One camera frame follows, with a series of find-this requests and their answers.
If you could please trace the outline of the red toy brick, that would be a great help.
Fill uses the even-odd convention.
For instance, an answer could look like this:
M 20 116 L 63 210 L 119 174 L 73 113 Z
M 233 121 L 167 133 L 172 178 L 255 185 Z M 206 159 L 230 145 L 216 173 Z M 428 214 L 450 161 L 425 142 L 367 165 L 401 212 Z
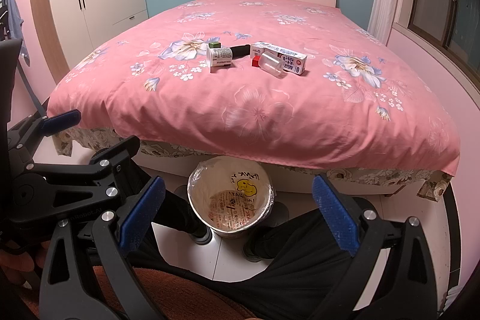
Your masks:
M 253 59 L 251 60 L 251 65 L 253 67 L 260 67 L 260 64 L 259 64 L 260 61 L 259 60 L 260 60 L 260 56 L 257 55 L 255 57 L 253 57 Z

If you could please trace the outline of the blue hanging cloth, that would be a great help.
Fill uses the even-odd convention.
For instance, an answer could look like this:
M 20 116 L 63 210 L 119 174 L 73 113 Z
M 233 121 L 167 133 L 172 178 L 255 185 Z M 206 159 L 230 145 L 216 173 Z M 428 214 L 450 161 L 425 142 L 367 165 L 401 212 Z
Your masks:
M 30 56 L 24 41 L 23 23 L 16 0 L 1 0 L 1 40 L 22 40 L 20 56 L 29 67 Z

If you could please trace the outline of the white yogurt cup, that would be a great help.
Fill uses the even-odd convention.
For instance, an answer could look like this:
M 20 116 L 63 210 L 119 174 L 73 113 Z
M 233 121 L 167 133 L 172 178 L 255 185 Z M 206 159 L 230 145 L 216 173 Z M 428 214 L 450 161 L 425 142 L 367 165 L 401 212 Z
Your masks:
M 217 67 L 229 67 L 233 60 L 231 58 L 231 50 L 229 47 L 221 47 L 217 49 L 207 48 L 207 64 L 210 71 L 214 71 Z

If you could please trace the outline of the translucent plastic cup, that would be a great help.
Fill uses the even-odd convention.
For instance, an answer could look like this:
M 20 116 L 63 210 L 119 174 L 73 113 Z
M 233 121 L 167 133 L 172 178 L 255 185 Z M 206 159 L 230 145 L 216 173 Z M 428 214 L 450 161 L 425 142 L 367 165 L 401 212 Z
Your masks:
M 259 57 L 259 68 L 276 78 L 284 78 L 286 72 L 284 71 L 285 61 L 273 54 L 264 52 Z

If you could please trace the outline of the black foam cylinder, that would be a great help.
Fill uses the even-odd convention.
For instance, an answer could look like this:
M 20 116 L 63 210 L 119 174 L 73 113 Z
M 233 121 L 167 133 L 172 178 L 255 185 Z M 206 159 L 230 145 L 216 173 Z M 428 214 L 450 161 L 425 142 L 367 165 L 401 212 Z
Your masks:
M 249 56 L 251 53 L 250 45 L 231 46 L 229 49 L 231 50 L 231 53 L 232 53 L 231 55 L 232 60 Z

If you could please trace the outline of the green toy brick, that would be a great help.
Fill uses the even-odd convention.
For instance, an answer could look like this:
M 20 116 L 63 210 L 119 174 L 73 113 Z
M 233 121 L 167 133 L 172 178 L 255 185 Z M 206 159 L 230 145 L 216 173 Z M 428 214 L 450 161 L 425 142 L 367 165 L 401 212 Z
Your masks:
M 210 49 L 221 48 L 221 43 L 219 43 L 219 41 L 212 41 L 212 42 L 209 42 L 209 43 L 208 43 L 208 47 L 209 47 Z

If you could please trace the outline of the pink floral bedspread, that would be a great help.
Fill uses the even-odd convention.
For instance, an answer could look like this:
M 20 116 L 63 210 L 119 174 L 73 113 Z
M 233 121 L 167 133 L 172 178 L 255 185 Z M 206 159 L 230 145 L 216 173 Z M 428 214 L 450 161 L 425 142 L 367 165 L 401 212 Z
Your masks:
M 208 43 L 306 54 L 301 76 L 249 56 L 210 71 Z M 49 97 L 80 126 L 307 169 L 454 175 L 461 142 L 439 99 L 340 10 L 289 0 L 202 0 L 166 10 L 85 57 Z

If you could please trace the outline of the foil-lined trash bin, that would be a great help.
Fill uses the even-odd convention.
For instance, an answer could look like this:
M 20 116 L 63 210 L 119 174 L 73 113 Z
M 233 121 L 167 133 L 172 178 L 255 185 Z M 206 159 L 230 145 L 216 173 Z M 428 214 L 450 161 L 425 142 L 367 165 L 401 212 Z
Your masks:
M 223 238 L 237 238 L 271 212 L 276 193 L 257 162 L 213 157 L 190 174 L 187 196 L 193 212 Z

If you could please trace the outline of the white blue milk carton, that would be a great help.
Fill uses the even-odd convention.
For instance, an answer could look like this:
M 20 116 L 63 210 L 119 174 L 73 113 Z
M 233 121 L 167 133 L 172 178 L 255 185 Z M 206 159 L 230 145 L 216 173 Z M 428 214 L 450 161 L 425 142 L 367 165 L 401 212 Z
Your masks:
M 276 46 L 271 43 L 258 41 L 251 45 L 250 56 L 261 56 L 267 54 L 276 59 L 276 63 L 282 65 L 282 70 L 301 76 L 305 71 L 307 56 L 292 49 Z

